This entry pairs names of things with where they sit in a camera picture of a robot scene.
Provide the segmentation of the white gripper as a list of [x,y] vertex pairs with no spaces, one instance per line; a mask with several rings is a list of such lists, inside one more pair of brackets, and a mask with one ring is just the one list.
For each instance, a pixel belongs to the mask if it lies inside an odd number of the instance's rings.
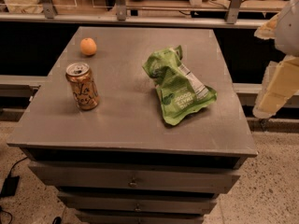
[[275,38],[276,49],[287,54],[281,62],[270,62],[266,67],[253,107],[256,118],[269,119],[299,91],[299,0],[290,0],[254,36],[263,40]]

